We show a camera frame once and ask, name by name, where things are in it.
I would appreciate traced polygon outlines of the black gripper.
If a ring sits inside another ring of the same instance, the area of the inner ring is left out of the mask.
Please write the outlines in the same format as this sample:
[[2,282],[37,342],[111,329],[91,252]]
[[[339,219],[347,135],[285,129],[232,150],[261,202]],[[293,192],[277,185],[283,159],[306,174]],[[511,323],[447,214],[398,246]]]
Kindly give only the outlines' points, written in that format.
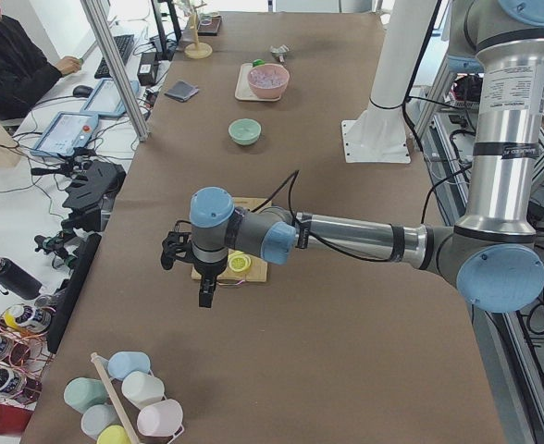
[[227,259],[224,258],[214,263],[197,260],[193,267],[201,279],[199,288],[199,306],[201,308],[211,308],[215,293],[215,282],[217,281],[218,276],[227,268]]

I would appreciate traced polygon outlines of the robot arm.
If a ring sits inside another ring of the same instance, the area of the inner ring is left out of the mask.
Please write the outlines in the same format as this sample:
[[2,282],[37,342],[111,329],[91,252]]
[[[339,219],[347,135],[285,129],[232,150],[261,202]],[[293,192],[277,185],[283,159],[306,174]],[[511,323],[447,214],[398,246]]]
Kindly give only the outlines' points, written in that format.
[[544,105],[544,1],[457,1],[451,49],[484,69],[464,215],[451,227],[377,222],[238,207],[218,187],[192,196],[192,262],[199,303],[212,304],[228,253],[284,264],[321,243],[370,262],[406,262],[443,277],[469,303],[509,313],[544,288],[536,232],[526,218]]

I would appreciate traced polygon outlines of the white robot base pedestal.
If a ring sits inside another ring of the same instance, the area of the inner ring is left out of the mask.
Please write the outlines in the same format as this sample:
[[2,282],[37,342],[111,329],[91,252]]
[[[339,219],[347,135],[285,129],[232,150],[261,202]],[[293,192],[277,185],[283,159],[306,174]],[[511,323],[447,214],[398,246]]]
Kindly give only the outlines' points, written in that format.
[[391,12],[369,94],[356,120],[344,120],[342,144],[348,163],[408,164],[411,161],[402,107],[414,83],[425,40],[439,13],[437,0],[397,1]]

